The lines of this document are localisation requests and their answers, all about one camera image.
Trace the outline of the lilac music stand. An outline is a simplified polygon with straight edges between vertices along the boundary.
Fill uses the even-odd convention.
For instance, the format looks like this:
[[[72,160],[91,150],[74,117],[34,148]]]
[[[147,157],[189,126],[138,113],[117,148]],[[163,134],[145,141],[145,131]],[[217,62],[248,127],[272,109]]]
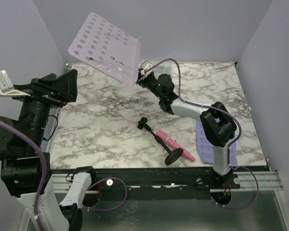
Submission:
[[[138,78],[141,39],[89,13],[68,53],[128,87]]]

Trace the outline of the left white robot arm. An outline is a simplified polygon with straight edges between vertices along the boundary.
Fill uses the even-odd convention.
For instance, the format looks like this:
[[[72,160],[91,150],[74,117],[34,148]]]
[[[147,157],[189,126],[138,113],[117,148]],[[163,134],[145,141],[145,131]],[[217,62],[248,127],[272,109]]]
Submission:
[[[79,231],[86,191],[97,185],[93,167],[78,167],[72,172],[67,195],[57,202],[50,154],[41,150],[50,110],[77,99],[77,76],[72,69],[61,76],[49,74],[14,85],[7,72],[0,70],[0,97],[22,102],[17,120],[0,116],[0,176],[39,231]]]

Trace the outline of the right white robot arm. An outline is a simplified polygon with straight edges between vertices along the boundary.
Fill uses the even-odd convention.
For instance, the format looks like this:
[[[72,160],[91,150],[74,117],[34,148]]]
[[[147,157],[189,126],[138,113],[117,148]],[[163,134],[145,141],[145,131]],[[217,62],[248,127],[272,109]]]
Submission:
[[[158,99],[161,110],[171,115],[188,117],[201,122],[207,140],[213,145],[214,163],[212,184],[224,188],[229,183],[230,148],[235,140],[235,132],[241,127],[238,121],[228,113],[224,104],[197,104],[183,100],[174,92],[174,83],[170,75],[154,73],[140,69],[136,83],[150,90]]]

